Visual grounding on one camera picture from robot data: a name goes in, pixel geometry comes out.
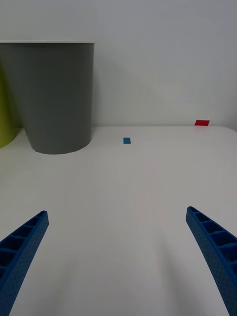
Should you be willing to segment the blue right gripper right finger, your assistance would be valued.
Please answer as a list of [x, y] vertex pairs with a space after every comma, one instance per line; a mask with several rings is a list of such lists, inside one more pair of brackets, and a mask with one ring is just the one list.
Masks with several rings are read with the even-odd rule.
[[206, 260], [231, 316], [237, 315], [237, 238], [206, 215], [188, 207], [186, 222]]

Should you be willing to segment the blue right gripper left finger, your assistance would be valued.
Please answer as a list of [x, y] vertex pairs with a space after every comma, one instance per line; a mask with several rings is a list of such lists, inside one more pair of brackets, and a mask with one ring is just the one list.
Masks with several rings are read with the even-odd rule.
[[48, 225], [41, 211], [0, 242], [0, 315], [10, 314]]

